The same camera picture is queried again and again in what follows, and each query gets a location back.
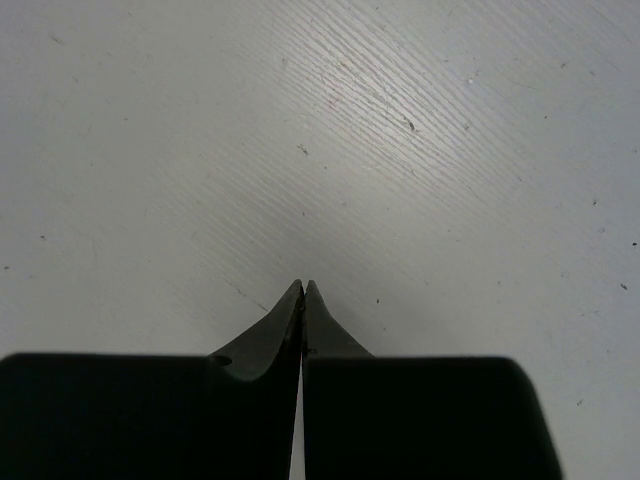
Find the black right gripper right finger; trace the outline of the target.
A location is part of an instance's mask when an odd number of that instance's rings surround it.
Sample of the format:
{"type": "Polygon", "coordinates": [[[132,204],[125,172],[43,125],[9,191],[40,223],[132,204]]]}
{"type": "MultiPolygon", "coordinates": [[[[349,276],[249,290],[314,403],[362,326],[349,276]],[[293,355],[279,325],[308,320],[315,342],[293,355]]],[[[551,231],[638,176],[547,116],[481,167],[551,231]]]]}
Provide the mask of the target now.
{"type": "Polygon", "coordinates": [[[309,283],[303,313],[310,479],[559,479],[535,388],[506,357],[376,357],[309,283]]]}

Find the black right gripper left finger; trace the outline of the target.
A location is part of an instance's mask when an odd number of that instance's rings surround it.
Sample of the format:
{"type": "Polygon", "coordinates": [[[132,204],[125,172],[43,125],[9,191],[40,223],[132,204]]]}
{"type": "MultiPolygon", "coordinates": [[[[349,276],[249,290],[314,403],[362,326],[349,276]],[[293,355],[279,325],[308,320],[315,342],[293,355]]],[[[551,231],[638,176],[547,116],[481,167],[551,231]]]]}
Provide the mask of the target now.
{"type": "Polygon", "coordinates": [[[5,479],[285,479],[304,292],[205,356],[19,353],[1,362],[5,479]]]}

